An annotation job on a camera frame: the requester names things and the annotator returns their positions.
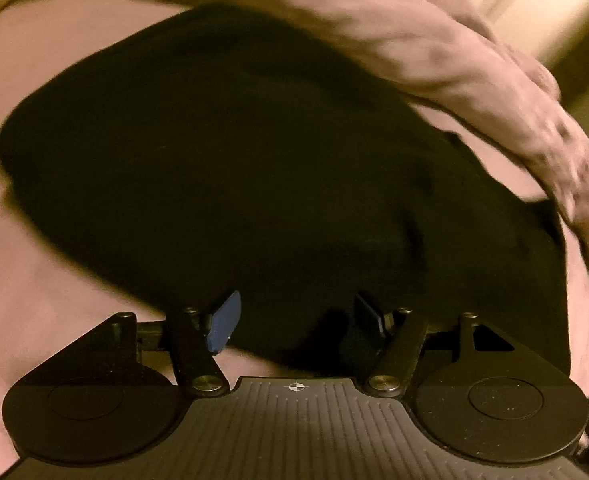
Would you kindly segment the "black knit sweater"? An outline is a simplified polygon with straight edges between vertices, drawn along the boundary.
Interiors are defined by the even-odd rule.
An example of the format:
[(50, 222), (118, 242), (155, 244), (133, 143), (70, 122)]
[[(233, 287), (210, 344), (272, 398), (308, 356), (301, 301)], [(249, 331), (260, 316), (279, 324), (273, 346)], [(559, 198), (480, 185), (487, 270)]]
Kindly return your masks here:
[(0, 130), (14, 196), (58, 248), (147, 304), (216, 309), (239, 349), (319, 376), (379, 350), (357, 296), (475, 311), (569, 370), (554, 206), (326, 44), (210, 4), (75, 64)]

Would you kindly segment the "purple bed sheet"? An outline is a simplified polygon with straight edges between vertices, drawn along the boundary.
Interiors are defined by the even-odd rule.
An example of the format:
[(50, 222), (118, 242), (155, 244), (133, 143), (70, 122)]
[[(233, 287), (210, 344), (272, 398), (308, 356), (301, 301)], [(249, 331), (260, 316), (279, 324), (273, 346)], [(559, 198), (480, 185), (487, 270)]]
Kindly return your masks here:
[[(561, 370), (479, 314), (481, 330), (501, 332), (507, 339), (516, 340), (546, 365), (546, 372), (536, 374), (534, 379), (549, 400), (557, 400), (566, 387), (589, 394), (589, 271), (578, 237), (561, 220), (553, 202), (544, 196), (531, 197), (518, 181), (498, 176), (478, 150), (477, 136), (450, 114), (423, 101), (407, 99), (391, 82), (272, 13), (230, 0), (211, 0), (191, 10), (146, 0), (16, 3), (0, 14), (0, 130), (26, 98), (65, 70), (138, 32), (210, 4), (229, 4), (265, 14), (323, 42), (369, 75), (390, 84), (430, 126), (458, 136), (485, 171), (518, 198), (554, 206), (564, 241), (569, 370)], [(71, 258), (23, 211), (0, 164), (0, 471), (14, 462), (18, 448), (25, 448), (42, 459), (37, 473), (40, 478), (46, 478), (57, 462), (73, 462), (76, 478), (95, 479), (104, 461), (90, 455), (89, 450), (107, 444), (112, 447), (108, 465), (116, 466), (123, 455), (133, 455), (134, 463), (123, 469), (124, 477), (146, 478), (142, 461), (147, 453), (163, 452), (173, 439), (177, 416), (189, 394), (187, 387), (154, 373), (142, 390), (119, 387), (119, 377), (142, 373), (134, 351), (124, 358), (94, 351), (89, 364), (63, 365), (37, 387), (22, 386), (20, 380), (25, 374), (38, 374), (57, 351), (119, 311), (162, 316), (173, 362), (183, 365), (202, 345), (190, 324), (188, 310), (192, 308), (167, 311), (147, 304)], [(397, 354), (404, 333), (395, 328), (386, 339), (377, 339), (375, 356), (349, 378), (368, 375), (384, 354)], [(270, 377), (348, 378), (319, 376), (280, 365), (236, 348), (232, 337), (221, 361), (226, 373), (241, 378), (251, 372), (264, 372)]]

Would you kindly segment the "purple duvet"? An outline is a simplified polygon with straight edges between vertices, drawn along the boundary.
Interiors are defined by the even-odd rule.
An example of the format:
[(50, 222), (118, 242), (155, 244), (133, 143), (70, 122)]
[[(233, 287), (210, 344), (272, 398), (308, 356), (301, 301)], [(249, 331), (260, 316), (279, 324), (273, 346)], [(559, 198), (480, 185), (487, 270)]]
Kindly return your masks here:
[(230, 1), (308, 30), (506, 148), (589, 251), (589, 138), (547, 70), (502, 44), (468, 0)]

